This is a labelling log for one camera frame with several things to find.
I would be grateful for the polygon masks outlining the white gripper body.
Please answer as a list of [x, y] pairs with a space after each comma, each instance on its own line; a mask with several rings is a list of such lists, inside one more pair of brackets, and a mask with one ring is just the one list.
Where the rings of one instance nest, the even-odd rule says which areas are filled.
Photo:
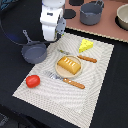
[[63, 9], [49, 8], [42, 6], [40, 17], [44, 39], [54, 41], [57, 35], [63, 35], [66, 27], [66, 20], [63, 18]]

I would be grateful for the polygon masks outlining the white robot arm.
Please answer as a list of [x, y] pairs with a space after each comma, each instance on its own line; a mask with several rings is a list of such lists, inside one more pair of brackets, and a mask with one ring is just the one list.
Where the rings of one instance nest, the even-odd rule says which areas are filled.
[[40, 22], [46, 41], [55, 41], [64, 34], [66, 27], [64, 11], [65, 0], [42, 0]]

